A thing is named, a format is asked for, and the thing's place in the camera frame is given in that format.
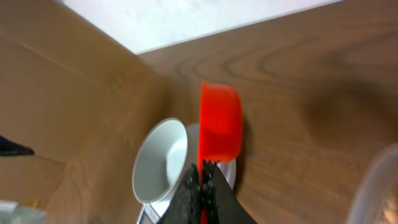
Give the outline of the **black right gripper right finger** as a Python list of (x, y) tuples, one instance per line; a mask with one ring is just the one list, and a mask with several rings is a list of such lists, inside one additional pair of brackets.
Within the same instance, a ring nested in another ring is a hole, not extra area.
[(202, 161), (204, 220), (211, 224), (256, 224), (239, 203), (216, 162)]

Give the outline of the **red measuring scoop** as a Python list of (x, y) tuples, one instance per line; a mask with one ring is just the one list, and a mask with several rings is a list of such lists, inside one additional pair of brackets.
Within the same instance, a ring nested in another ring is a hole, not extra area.
[[(243, 116), (237, 91), (228, 85), (202, 83), (198, 138), (198, 166), (202, 183), (202, 161), (216, 162), (219, 167), (220, 163), (235, 160), (241, 150), (242, 138)], [(202, 208), (201, 223), (206, 223), (204, 218)]]

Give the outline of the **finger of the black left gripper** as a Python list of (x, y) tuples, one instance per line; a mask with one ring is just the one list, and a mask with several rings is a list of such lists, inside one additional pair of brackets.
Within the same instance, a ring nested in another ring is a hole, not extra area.
[(1, 156), (33, 156), (34, 150), (1, 136)]

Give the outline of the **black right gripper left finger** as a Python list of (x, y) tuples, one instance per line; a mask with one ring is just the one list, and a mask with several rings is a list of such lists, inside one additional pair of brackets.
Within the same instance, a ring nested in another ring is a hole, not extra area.
[(201, 189), (197, 166), (191, 164), (158, 224), (199, 224), (201, 218)]

